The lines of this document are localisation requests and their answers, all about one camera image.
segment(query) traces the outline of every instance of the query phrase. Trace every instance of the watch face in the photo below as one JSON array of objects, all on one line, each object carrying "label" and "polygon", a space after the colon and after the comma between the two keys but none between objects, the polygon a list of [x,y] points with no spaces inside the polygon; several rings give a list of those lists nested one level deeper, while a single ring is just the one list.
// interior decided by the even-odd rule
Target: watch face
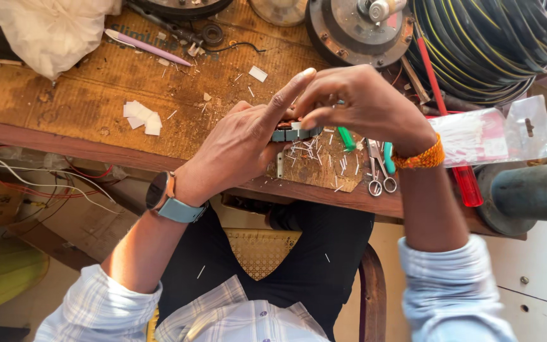
[{"label": "watch face", "polygon": [[162,200],[164,193],[166,192],[166,186],[168,185],[168,172],[160,172],[159,175],[154,178],[149,189],[147,190],[147,209],[154,209]]}]

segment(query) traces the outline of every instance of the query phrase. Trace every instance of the black cable with yellow stripe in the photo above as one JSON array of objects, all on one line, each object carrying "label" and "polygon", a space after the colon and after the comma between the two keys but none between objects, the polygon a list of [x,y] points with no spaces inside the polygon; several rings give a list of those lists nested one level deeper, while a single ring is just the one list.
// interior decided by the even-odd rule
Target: black cable with yellow stripe
[{"label": "black cable with yellow stripe", "polygon": [[[413,0],[440,87],[480,105],[510,102],[547,73],[547,0]],[[419,48],[406,53],[428,84]]]}]

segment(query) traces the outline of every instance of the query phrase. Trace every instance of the wicker chair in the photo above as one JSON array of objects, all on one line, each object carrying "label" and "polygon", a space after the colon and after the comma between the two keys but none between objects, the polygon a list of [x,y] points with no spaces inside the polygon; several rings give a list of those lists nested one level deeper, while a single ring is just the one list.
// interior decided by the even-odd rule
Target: wicker chair
[{"label": "wicker chair", "polygon": [[[270,229],[224,228],[232,251],[240,265],[254,280],[270,274],[297,243],[301,232]],[[385,340],[385,278],[377,253],[367,245],[359,267],[361,283],[360,342]],[[147,341],[155,341],[153,332],[158,312],[147,329]]]}]

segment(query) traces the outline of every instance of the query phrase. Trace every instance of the light blue watch strap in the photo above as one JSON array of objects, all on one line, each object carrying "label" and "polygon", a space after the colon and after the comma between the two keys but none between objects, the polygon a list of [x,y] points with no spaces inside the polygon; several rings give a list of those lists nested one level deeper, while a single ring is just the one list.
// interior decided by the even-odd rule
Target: light blue watch strap
[{"label": "light blue watch strap", "polygon": [[158,213],[172,221],[191,223],[197,221],[206,208],[208,208],[208,202],[203,207],[192,207],[176,198],[168,198]]}]

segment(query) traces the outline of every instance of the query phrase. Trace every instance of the plastic bag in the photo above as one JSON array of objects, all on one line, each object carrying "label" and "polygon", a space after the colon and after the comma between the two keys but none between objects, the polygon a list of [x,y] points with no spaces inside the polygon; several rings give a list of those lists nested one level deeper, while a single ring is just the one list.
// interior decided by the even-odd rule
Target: plastic bag
[{"label": "plastic bag", "polygon": [[96,49],[105,14],[121,8],[121,0],[0,0],[0,26],[12,51],[55,80]]},{"label": "plastic bag", "polygon": [[541,95],[513,102],[507,118],[488,108],[429,122],[440,134],[445,167],[547,157],[547,111]]}]

